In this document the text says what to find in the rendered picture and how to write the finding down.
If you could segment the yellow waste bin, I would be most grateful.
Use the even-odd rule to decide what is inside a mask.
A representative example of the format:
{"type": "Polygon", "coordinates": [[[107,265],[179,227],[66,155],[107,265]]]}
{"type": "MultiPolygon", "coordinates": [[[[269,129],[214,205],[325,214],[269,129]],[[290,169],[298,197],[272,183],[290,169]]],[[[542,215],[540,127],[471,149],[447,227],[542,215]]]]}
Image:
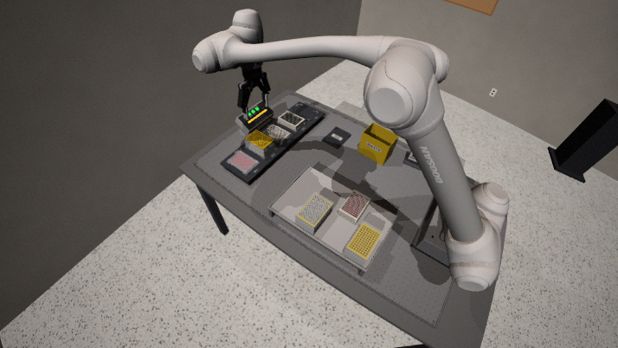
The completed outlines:
{"type": "Polygon", "coordinates": [[[393,152],[398,137],[373,122],[363,131],[358,152],[383,166],[393,152]]]}

